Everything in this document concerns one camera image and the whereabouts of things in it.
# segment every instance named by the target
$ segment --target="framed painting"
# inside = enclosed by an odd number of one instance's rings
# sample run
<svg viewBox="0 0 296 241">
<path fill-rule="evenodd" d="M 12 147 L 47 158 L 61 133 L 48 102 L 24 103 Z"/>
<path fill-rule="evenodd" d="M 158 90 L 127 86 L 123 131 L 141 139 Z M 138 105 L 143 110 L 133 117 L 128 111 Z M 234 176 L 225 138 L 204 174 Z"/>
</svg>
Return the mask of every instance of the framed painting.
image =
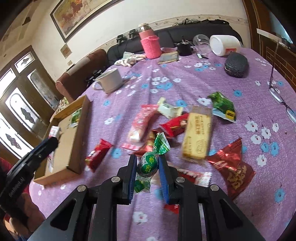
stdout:
<svg viewBox="0 0 296 241">
<path fill-rule="evenodd" d="M 61 0 L 50 16 L 64 42 L 67 42 L 87 21 L 122 0 Z"/>
</svg>

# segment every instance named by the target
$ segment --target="small box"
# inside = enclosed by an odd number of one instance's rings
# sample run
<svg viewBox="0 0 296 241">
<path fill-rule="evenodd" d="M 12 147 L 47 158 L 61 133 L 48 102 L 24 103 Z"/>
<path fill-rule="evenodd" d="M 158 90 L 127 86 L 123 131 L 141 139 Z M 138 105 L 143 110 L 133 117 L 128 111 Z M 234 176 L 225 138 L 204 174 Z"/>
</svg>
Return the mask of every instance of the small box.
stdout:
<svg viewBox="0 0 296 241">
<path fill-rule="evenodd" d="M 61 128 L 59 146 L 54 151 L 52 160 L 53 170 L 50 171 L 48 160 L 45 159 L 36 170 L 34 182 L 48 185 L 82 173 L 81 165 L 84 160 L 84 156 L 82 156 L 83 136 L 86 130 L 89 106 L 90 101 L 87 96 L 82 96 L 54 116 L 44 136 L 44 138 L 48 137 L 52 126 Z M 80 108 L 82 108 L 82 111 L 78 125 L 68 128 L 72 113 Z"/>
<path fill-rule="evenodd" d="M 182 143 L 182 157 L 194 160 L 204 159 L 211 143 L 212 110 L 193 106 L 189 113 Z"/>
</svg>

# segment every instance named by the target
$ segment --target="brown armchair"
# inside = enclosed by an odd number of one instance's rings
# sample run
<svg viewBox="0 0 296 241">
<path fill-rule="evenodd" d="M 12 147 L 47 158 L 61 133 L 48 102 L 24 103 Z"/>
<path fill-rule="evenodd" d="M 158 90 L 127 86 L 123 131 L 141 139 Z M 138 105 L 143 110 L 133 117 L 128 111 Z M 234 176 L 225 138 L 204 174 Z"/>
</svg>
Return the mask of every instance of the brown armchair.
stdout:
<svg viewBox="0 0 296 241">
<path fill-rule="evenodd" d="M 106 51 L 96 50 L 63 73 L 56 81 L 56 88 L 71 103 L 86 90 L 86 79 L 91 77 L 95 70 L 105 71 L 107 67 Z"/>
</svg>

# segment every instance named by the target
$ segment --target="white plastic container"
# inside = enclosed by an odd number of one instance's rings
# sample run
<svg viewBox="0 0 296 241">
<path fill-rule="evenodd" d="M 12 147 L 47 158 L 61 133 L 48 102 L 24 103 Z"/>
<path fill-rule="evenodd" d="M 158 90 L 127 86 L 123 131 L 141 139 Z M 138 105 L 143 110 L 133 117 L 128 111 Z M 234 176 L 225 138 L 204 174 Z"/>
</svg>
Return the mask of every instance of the white plastic container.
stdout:
<svg viewBox="0 0 296 241">
<path fill-rule="evenodd" d="M 239 40 L 231 35 L 212 35 L 210 37 L 210 46 L 217 56 L 229 55 L 232 52 L 240 52 Z"/>
</svg>

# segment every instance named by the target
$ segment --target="screw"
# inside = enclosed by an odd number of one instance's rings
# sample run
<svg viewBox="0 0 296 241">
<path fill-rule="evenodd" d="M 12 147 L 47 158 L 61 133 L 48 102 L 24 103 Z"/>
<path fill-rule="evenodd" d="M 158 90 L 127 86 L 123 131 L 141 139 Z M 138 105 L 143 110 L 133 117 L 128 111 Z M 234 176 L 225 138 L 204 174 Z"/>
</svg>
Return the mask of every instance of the screw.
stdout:
<svg viewBox="0 0 296 241">
<path fill-rule="evenodd" d="M 183 183 L 183 182 L 185 182 L 185 178 L 184 178 L 184 177 L 177 177 L 177 178 L 176 178 L 176 181 L 177 181 L 178 183 Z"/>
<path fill-rule="evenodd" d="M 80 185 L 80 186 L 78 186 L 78 188 L 77 188 L 77 191 L 78 192 L 84 192 L 86 190 L 86 186 L 85 185 Z"/>
<path fill-rule="evenodd" d="M 111 178 L 111 181 L 112 181 L 113 183 L 117 183 L 117 182 L 120 181 L 120 177 L 112 177 L 112 178 Z"/>
<path fill-rule="evenodd" d="M 219 190 L 219 187 L 217 185 L 211 185 L 211 190 L 212 191 L 218 191 Z"/>
</svg>

